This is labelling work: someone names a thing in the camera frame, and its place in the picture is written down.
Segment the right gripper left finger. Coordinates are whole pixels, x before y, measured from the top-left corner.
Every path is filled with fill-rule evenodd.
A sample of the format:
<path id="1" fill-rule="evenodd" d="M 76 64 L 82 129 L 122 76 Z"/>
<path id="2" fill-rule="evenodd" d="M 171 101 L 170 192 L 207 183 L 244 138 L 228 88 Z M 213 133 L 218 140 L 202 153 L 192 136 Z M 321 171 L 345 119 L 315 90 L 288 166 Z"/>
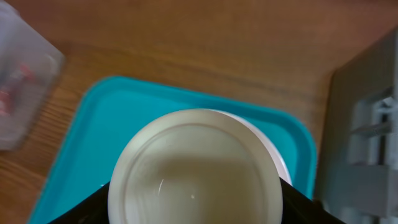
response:
<path id="1" fill-rule="evenodd" d="M 109 182 L 49 224 L 109 224 Z"/>

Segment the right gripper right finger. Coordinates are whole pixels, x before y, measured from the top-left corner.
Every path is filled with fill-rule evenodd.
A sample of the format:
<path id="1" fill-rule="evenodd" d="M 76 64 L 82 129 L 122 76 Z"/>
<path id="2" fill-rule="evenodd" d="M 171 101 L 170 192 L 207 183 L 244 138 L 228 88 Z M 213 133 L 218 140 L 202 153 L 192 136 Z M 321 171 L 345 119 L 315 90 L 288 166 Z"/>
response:
<path id="1" fill-rule="evenodd" d="M 345 224 L 280 178 L 283 196 L 281 224 Z"/>

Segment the white paper cup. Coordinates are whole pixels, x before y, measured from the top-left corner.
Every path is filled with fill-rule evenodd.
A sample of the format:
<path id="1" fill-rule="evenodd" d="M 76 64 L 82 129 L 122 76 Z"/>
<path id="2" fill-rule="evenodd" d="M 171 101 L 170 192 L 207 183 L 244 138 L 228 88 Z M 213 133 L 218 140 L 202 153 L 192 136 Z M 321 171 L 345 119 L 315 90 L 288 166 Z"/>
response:
<path id="1" fill-rule="evenodd" d="M 143 127 L 122 151 L 111 223 L 280 223 L 282 189 L 268 140 L 215 110 L 181 110 Z"/>

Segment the grey dishwasher rack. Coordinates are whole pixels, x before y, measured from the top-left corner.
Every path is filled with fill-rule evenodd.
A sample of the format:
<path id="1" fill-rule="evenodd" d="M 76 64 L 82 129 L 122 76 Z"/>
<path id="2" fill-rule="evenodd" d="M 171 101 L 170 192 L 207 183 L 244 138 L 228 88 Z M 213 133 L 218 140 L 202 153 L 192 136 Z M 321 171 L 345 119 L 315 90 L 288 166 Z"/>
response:
<path id="1" fill-rule="evenodd" d="M 345 223 L 397 222 L 397 31 L 331 78 L 315 199 Z"/>

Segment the white round plate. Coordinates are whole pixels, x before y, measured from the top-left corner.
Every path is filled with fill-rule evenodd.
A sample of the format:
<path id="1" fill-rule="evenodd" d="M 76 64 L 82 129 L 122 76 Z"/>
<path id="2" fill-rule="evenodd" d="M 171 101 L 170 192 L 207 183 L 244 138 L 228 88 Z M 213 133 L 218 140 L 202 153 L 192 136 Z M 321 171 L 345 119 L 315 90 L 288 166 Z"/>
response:
<path id="1" fill-rule="evenodd" d="M 276 166 L 279 177 L 281 177 L 288 184 L 292 185 L 292 179 L 291 179 L 289 170 L 285 164 L 283 157 L 281 156 L 280 152 L 275 147 L 273 142 L 260 129 L 258 129 L 255 125 L 253 125 L 246 119 L 244 119 L 240 116 L 237 116 L 235 114 L 228 113 L 225 111 L 220 111 L 220 110 L 214 110 L 214 111 L 224 114 L 226 116 L 229 116 L 229 117 L 239 121 L 240 123 L 245 125 L 247 128 L 249 128 L 261 140 L 261 142 L 267 149 L 268 153 L 271 155 L 271 158 L 274 162 L 274 165 Z"/>

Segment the teal plastic tray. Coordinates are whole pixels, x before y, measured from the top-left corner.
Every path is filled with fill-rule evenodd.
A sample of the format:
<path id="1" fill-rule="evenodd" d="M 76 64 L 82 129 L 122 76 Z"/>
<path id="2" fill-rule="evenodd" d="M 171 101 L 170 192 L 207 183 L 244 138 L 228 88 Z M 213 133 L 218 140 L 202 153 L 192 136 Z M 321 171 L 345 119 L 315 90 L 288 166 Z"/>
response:
<path id="1" fill-rule="evenodd" d="M 48 223 L 107 183 L 122 150 L 146 124 L 167 113 L 209 108 L 238 115 L 279 150 L 293 186 L 313 196 L 317 149 L 306 127 L 279 110 L 126 77 L 95 84 L 79 109 L 47 178 L 30 223 Z"/>

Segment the clear plastic bin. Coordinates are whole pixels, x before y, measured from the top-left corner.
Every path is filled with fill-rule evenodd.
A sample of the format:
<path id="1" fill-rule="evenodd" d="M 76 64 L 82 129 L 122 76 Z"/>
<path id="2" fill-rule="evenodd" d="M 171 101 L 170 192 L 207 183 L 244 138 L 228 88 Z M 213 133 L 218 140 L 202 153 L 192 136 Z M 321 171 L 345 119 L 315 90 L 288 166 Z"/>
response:
<path id="1" fill-rule="evenodd" d="M 60 74 L 64 55 L 1 1 L 1 149 L 15 149 Z"/>

